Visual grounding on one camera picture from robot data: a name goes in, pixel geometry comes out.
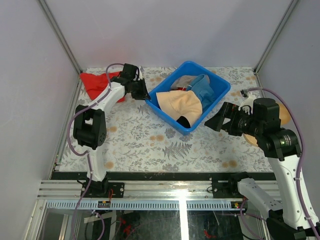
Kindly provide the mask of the wooden hat stand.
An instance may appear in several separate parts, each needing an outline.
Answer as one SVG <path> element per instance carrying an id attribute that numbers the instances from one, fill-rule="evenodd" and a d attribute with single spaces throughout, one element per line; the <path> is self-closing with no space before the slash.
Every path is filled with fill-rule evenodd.
<path id="1" fill-rule="evenodd" d="M 280 102 L 276 102 L 279 105 L 279 119 L 280 119 L 280 125 L 286 125 L 288 124 L 291 120 L 292 117 L 287 110 L 287 108 Z M 251 135 L 248 134 L 243 134 L 244 139 L 252 146 L 258 147 L 258 142 L 257 139 Z"/>

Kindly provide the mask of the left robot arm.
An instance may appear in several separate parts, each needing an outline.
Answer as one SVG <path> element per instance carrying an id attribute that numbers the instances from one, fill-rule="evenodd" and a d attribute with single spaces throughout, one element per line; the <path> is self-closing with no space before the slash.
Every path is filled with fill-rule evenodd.
<path id="1" fill-rule="evenodd" d="M 106 115 L 126 94 L 131 94 L 135 100 L 148 100 L 150 95 L 138 66 L 124 63 L 121 67 L 122 70 L 117 75 L 105 73 L 106 85 L 102 92 L 89 105 L 78 105 L 68 124 L 68 129 L 73 131 L 73 138 L 83 152 L 76 151 L 72 144 L 69 145 L 70 150 L 79 157 L 87 158 L 87 178 L 82 184 L 82 197 L 112 199 L 120 197 L 123 190 L 122 186 L 108 182 L 104 167 L 100 146 L 107 137 Z"/>

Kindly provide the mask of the blue bucket hat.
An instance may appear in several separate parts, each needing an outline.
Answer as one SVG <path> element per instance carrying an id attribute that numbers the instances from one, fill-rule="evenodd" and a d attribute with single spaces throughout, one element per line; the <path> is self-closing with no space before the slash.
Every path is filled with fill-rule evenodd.
<path id="1" fill-rule="evenodd" d="M 200 100 L 202 111 L 205 112 L 216 100 L 216 94 L 210 86 L 210 79 L 206 74 L 198 75 L 186 88 L 192 91 Z"/>

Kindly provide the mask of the blue plastic bin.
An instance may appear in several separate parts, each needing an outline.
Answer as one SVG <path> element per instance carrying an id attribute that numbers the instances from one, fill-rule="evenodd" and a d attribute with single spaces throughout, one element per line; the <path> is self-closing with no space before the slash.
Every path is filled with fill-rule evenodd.
<path id="1" fill-rule="evenodd" d="M 228 81 L 186 61 L 149 93 L 146 104 L 179 133 L 188 135 L 230 89 Z"/>

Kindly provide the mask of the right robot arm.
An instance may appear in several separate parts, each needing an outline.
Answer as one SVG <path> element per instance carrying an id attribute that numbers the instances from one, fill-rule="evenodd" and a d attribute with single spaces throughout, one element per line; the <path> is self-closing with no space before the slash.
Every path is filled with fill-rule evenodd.
<path id="1" fill-rule="evenodd" d="M 231 175 L 227 189 L 231 196 L 245 197 L 260 211 L 273 239 L 320 238 L 320 220 L 299 168 L 303 156 L 300 143 L 292 130 L 281 127 L 280 106 L 274 99 L 257 98 L 251 106 L 224 102 L 204 124 L 216 132 L 246 134 L 257 140 L 273 170 L 281 201 L 274 200 L 246 172 Z"/>

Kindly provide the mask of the grey hat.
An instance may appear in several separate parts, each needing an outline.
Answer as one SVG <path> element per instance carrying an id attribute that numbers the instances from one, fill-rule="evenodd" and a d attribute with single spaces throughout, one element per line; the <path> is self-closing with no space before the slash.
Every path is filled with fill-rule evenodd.
<path id="1" fill-rule="evenodd" d="M 183 75 L 176 79 L 171 85 L 171 90 L 185 89 L 197 76 Z"/>

